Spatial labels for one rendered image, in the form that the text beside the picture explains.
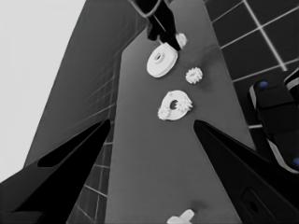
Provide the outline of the white round carrier with pins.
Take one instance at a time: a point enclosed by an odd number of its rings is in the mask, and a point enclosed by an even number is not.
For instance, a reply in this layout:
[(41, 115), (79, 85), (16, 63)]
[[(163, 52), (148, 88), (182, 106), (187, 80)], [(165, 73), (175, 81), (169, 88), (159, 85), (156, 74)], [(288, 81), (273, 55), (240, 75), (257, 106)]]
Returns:
[(189, 96), (184, 91), (169, 91), (166, 94), (161, 103), (161, 106), (169, 106), (171, 109), (170, 116), (166, 120), (182, 119), (192, 109), (191, 108), (189, 111), (186, 112), (180, 112), (176, 109), (177, 101), (184, 96), (189, 98)]

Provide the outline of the small white T-shaped piece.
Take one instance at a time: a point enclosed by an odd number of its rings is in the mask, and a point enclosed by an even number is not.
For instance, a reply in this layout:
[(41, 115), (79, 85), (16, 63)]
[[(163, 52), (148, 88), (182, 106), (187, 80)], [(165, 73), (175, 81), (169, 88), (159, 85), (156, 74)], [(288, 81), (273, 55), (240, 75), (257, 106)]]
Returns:
[(192, 209), (187, 209), (179, 216), (171, 216), (166, 223), (167, 224), (192, 224), (192, 218), (194, 212)]

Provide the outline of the dark robot torso block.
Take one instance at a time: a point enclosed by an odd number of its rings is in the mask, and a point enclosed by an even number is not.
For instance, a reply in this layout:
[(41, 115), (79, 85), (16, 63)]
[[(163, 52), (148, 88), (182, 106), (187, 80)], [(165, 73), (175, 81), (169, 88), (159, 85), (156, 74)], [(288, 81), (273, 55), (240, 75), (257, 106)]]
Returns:
[(299, 175), (299, 67), (257, 80), (248, 97), (277, 163)]

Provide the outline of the large thick white disc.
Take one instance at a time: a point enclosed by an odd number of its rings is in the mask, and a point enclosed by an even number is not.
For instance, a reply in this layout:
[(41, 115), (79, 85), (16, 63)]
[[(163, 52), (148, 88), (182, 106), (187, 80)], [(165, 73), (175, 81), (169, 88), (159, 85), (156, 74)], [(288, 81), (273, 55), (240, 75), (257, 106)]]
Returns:
[(177, 58), (177, 51), (168, 43), (163, 43), (149, 56), (147, 72), (153, 77), (162, 77), (173, 68)]

